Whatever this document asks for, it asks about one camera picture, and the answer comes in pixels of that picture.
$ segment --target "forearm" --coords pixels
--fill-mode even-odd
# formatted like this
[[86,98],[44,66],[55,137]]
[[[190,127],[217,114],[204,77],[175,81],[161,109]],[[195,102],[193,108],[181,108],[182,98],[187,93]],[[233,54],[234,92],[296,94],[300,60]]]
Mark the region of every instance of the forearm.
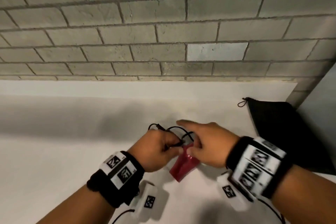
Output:
[[84,185],[37,224],[107,224],[114,210],[99,192]]
[[272,203],[293,224],[336,223],[336,184],[294,165]]

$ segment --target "right hand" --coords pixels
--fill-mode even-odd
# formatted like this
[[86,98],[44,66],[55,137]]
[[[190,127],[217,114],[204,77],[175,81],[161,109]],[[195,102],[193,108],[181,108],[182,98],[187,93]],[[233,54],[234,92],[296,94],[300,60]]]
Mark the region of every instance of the right hand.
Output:
[[226,159],[239,136],[215,122],[200,124],[190,120],[178,120],[176,124],[196,135],[194,146],[187,149],[188,155],[209,166],[225,167]]

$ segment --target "black and white pattern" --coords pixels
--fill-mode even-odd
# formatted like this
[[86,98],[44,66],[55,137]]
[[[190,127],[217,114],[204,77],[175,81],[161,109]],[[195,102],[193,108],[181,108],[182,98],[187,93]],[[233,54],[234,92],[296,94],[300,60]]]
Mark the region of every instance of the black and white pattern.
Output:
[[226,186],[222,187],[222,189],[224,190],[224,192],[225,192],[225,194],[228,198],[232,198],[232,197],[236,196],[235,192],[233,191],[233,189],[231,188],[230,185],[226,185]]
[[270,156],[268,154],[265,154],[259,150],[255,150],[251,160],[264,167],[269,157]]
[[244,173],[256,181],[261,174],[261,170],[252,163],[248,163]]
[[253,188],[254,186],[254,182],[247,177],[247,175],[242,174],[241,177],[239,178],[239,181],[241,182],[241,184],[244,185],[244,187],[246,189],[248,189],[249,191]]
[[123,169],[117,174],[119,179],[121,180],[122,183],[125,183],[128,178],[132,176],[131,171],[127,168],[127,166],[124,166]]
[[147,199],[146,199],[144,207],[152,209],[153,205],[154,205],[154,201],[155,201],[155,197],[153,197],[153,196],[147,196]]
[[120,158],[118,158],[117,156],[113,156],[113,158],[111,158],[106,164],[110,168],[114,168],[119,162],[120,162]]
[[267,146],[268,148],[270,148],[271,150],[277,150],[278,147],[276,147],[274,144],[270,143],[269,141],[262,141],[261,142],[263,145]]

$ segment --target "brick wall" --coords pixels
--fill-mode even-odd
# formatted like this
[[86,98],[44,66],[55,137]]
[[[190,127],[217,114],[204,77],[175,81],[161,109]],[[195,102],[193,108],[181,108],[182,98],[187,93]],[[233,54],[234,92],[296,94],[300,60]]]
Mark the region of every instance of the brick wall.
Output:
[[335,61],[336,0],[0,0],[0,79],[295,81]]

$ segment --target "drawstring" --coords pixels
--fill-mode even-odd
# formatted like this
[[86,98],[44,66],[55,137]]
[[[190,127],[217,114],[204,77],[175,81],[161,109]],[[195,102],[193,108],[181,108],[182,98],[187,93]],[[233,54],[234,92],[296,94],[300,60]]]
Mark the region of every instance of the drawstring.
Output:
[[243,101],[242,101],[242,102],[239,102],[239,103],[237,104],[238,107],[243,107],[244,105],[246,105],[247,101],[249,101],[250,98],[242,98],[242,99],[243,99]]

